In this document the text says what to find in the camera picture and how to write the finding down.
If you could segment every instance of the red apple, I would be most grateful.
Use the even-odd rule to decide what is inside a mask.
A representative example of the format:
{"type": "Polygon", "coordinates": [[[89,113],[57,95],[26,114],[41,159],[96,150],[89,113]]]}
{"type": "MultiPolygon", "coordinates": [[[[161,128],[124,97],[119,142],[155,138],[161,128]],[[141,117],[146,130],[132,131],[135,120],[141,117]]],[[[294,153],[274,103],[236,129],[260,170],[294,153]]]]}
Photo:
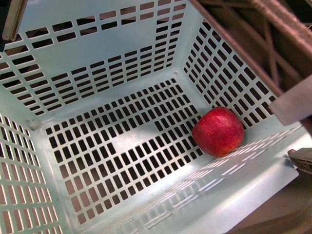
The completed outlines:
{"type": "Polygon", "coordinates": [[[223,157],[242,143],[244,129],[232,111],[216,107],[200,119],[193,128],[192,135],[204,152],[223,157]]]}

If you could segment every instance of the perforated panel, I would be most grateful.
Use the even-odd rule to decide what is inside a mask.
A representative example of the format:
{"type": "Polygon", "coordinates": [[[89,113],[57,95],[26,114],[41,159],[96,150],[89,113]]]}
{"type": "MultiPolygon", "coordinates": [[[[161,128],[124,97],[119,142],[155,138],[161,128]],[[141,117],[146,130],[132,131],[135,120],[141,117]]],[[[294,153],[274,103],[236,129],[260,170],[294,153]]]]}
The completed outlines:
{"type": "Polygon", "coordinates": [[[202,155],[200,116],[174,79],[46,129],[80,224],[202,155]],[[114,138],[153,122],[159,135],[125,152],[114,138]]]}
{"type": "Polygon", "coordinates": [[[205,20],[184,72],[211,107],[225,106],[241,116],[244,129],[272,115],[275,97],[205,20]]]}
{"type": "Polygon", "coordinates": [[[298,128],[260,139],[236,149],[226,157],[216,159],[104,230],[107,230],[108,234],[140,234],[153,228],[157,229],[157,224],[197,199],[207,196],[209,192],[219,193],[218,188],[223,183],[231,180],[235,174],[240,174],[240,170],[243,171],[249,163],[253,164],[256,158],[268,157],[265,155],[267,150],[296,130],[298,128]]]}
{"type": "Polygon", "coordinates": [[[152,1],[103,12],[27,32],[19,32],[17,42],[7,44],[0,53],[0,83],[30,111],[42,115],[82,98],[97,94],[131,80],[142,78],[172,65],[186,3],[152,1]],[[153,44],[124,54],[84,64],[56,76],[45,72],[40,59],[59,43],[82,43],[89,34],[123,30],[128,24],[151,20],[155,27],[153,44]]]}
{"type": "Polygon", "coordinates": [[[0,115],[2,233],[62,230],[29,130],[0,115]]]}

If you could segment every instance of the rectangular hole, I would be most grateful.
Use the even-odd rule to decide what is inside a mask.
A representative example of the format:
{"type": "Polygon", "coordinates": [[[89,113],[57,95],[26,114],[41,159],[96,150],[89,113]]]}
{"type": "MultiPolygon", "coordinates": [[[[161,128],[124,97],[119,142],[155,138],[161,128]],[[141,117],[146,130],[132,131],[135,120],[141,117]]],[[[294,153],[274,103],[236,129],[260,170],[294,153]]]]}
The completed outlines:
{"type": "Polygon", "coordinates": [[[254,73],[253,73],[248,67],[246,67],[246,68],[244,69],[244,72],[249,76],[249,78],[250,78],[251,80],[254,80],[254,79],[255,79],[254,73]]]}
{"type": "Polygon", "coordinates": [[[130,7],[126,7],[120,10],[120,14],[121,15],[126,15],[129,13],[133,13],[136,11],[136,7],[135,6],[130,6],[130,7]]]}
{"type": "Polygon", "coordinates": [[[94,16],[89,16],[89,17],[85,17],[85,18],[80,18],[77,20],[77,24],[78,26],[79,25],[84,25],[84,24],[87,24],[87,23],[92,23],[92,22],[95,22],[95,17],[94,16]]]}
{"type": "Polygon", "coordinates": [[[76,37],[76,34],[74,32],[72,32],[72,33],[68,33],[65,35],[58,36],[57,39],[58,39],[58,42],[62,42],[62,41],[73,39],[75,37],[76,37]]]}
{"type": "Polygon", "coordinates": [[[48,34],[48,30],[47,28],[39,28],[39,29],[35,29],[35,30],[31,30],[26,32],[26,35],[28,38],[35,38],[35,37],[39,37],[45,34],[48,34]]]}
{"type": "Polygon", "coordinates": [[[19,65],[19,64],[30,62],[30,61],[34,61],[34,60],[35,59],[34,59],[34,57],[32,55],[28,55],[28,56],[25,56],[25,57],[14,59],[14,60],[12,60],[12,62],[14,63],[14,65],[19,65]]]}
{"type": "Polygon", "coordinates": [[[170,8],[166,8],[166,9],[158,10],[157,15],[161,16],[161,15],[168,14],[169,12],[170,12],[170,8]]]}
{"type": "Polygon", "coordinates": [[[8,79],[8,78],[11,78],[11,77],[14,77],[15,76],[15,73],[14,72],[7,72],[7,73],[3,73],[1,74],[0,76],[0,80],[4,80],[4,79],[8,79]]]}
{"type": "Polygon", "coordinates": [[[86,28],[86,29],[82,29],[80,30],[80,35],[81,36],[85,36],[91,33],[96,33],[98,31],[97,27],[91,27],[91,28],[86,28]]]}
{"type": "Polygon", "coordinates": [[[13,225],[12,225],[12,219],[8,211],[2,211],[2,217],[3,220],[5,220],[5,230],[6,233],[12,233],[13,232],[13,225]]]}
{"type": "Polygon", "coordinates": [[[37,41],[37,42],[32,43],[32,46],[34,49],[38,49],[38,48],[41,48],[41,47],[44,47],[47,45],[52,45],[52,44],[53,44],[52,39],[45,39],[45,40],[41,40],[41,41],[37,41]]]}
{"type": "Polygon", "coordinates": [[[100,20],[106,20],[113,17],[116,17],[116,11],[109,11],[99,15],[100,20]]]}
{"type": "Polygon", "coordinates": [[[262,82],[260,82],[260,81],[258,81],[257,83],[256,83],[256,86],[261,90],[261,92],[264,94],[264,95],[266,95],[269,91],[268,91],[268,89],[264,86],[264,84],[262,83],[262,82]]]}
{"type": "Polygon", "coordinates": [[[105,23],[105,24],[102,24],[101,28],[102,30],[106,30],[106,29],[110,29],[110,28],[114,28],[114,27],[117,27],[117,22],[111,22],[111,23],[105,23]]]}
{"type": "Polygon", "coordinates": [[[22,53],[22,52],[26,52],[28,50],[29,49],[28,49],[28,47],[26,45],[21,45],[21,46],[12,48],[12,49],[7,49],[7,50],[5,50],[5,53],[8,56],[10,56],[10,55],[16,55],[16,54],[19,54],[19,53],[22,53]]]}
{"type": "Polygon", "coordinates": [[[137,18],[135,16],[127,18],[127,19],[122,19],[121,20],[121,25],[133,23],[133,22],[136,22],[136,20],[137,20],[137,18]]]}
{"type": "Polygon", "coordinates": [[[31,71],[34,71],[34,70],[37,70],[37,69],[39,69],[39,66],[37,64],[34,64],[34,65],[30,65],[28,67],[20,68],[19,72],[21,74],[24,74],[24,73],[31,72],[31,71]]]}
{"type": "Polygon", "coordinates": [[[160,33],[160,32],[166,31],[166,30],[168,30],[168,26],[160,27],[160,28],[156,29],[156,33],[160,33]]]}
{"type": "Polygon", "coordinates": [[[232,52],[232,49],[227,45],[227,43],[222,43],[222,47],[225,49],[226,52],[228,52],[228,54],[232,52]]]}
{"type": "Polygon", "coordinates": [[[154,12],[146,13],[143,15],[140,15],[140,20],[147,20],[149,18],[154,17],[154,12]]]}
{"type": "Polygon", "coordinates": [[[55,24],[55,25],[52,26],[54,32],[65,30],[65,29],[72,28],[72,27],[73,27],[73,24],[70,21],[64,22],[64,23],[55,24]]]}

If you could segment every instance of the light blue basket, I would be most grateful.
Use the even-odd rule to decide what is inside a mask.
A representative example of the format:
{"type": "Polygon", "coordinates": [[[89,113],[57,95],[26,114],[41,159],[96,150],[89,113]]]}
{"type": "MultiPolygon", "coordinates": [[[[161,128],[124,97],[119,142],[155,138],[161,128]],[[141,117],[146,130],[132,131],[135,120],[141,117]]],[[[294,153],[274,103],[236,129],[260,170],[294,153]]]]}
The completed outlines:
{"type": "Polygon", "coordinates": [[[0,53],[0,233],[224,233],[297,176],[311,142],[187,0],[28,0],[0,53]],[[192,127],[227,106],[226,157],[192,127]]]}

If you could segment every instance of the plastic basket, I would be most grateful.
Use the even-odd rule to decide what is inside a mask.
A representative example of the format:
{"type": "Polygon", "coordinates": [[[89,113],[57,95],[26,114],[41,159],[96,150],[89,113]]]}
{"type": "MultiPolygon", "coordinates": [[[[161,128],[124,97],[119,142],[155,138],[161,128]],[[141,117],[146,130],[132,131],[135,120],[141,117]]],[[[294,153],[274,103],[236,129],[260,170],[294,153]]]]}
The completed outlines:
{"type": "Polygon", "coordinates": [[[186,0],[29,0],[0,72],[1,233],[224,233],[311,143],[186,0]],[[246,137],[215,159],[191,130],[219,105],[246,137]]]}

